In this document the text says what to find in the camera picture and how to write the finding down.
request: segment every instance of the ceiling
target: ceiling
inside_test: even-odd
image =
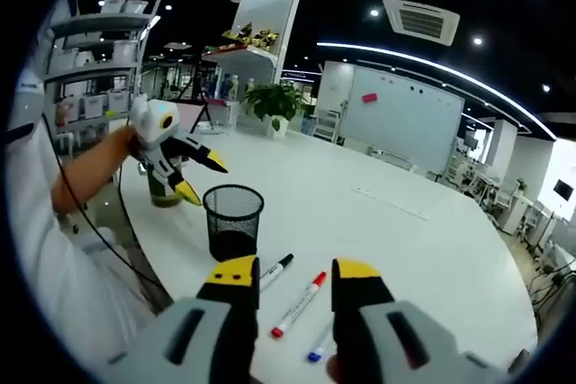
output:
[[[378,53],[317,47],[319,41],[378,47],[424,58],[472,76],[508,95],[532,113],[576,112],[576,22],[574,0],[410,0],[461,15],[450,47],[400,35],[383,9],[383,0],[301,0],[285,67],[319,71],[325,60],[359,60],[405,68],[477,95],[530,128],[535,137],[548,136],[526,116],[493,94],[433,67]],[[97,12],[98,0],[79,0],[82,13]],[[196,48],[225,43],[221,34],[231,26],[236,8],[230,0],[162,0],[162,19],[150,34],[148,54],[163,53],[174,60],[168,42],[187,42]],[[371,9],[380,10],[372,17]],[[474,46],[480,35],[484,43]],[[542,84],[551,86],[545,93]],[[467,98],[470,114],[504,118],[490,106]],[[576,138],[576,125],[546,123],[559,136]]]

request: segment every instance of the air conditioner vent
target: air conditioner vent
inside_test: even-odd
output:
[[[452,45],[460,15],[427,4],[384,0],[392,29],[416,38]]]

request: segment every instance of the white pot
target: white pot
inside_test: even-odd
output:
[[[278,119],[280,121],[280,129],[276,130],[272,127],[272,121]],[[284,138],[286,136],[286,130],[288,129],[289,121],[283,116],[266,116],[266,135],[270,138]]]

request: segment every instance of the black mesh pen holder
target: black mesh pen holder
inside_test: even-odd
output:
[[[258,223],[264,198],[239,184],[211,188],[202,198],[210,254],[222,262],[257,252]]]

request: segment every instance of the red magnet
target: red magnet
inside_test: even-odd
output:
[[[365,94],[362,97],[362,101],[364,103],[373,103],[374,101],[378,100],[378,95],[377,94]]]

